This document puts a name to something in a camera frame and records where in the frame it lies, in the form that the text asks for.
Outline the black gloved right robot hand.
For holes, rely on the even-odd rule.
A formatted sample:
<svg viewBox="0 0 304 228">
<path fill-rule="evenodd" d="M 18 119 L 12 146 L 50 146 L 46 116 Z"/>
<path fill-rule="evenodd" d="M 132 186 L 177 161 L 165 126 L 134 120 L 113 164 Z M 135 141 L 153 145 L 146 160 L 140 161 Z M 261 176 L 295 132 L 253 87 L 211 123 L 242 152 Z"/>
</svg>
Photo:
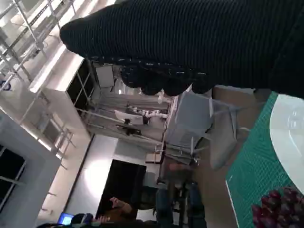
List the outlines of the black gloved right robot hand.
<svg viewBox="0 0 304 228">
<path fill-rule="evenodd" d="M 221 85 L 304 96 L 301 0 L 125 0 L 68 22 L 60 38 L 145 95 Z"/>
</svg>

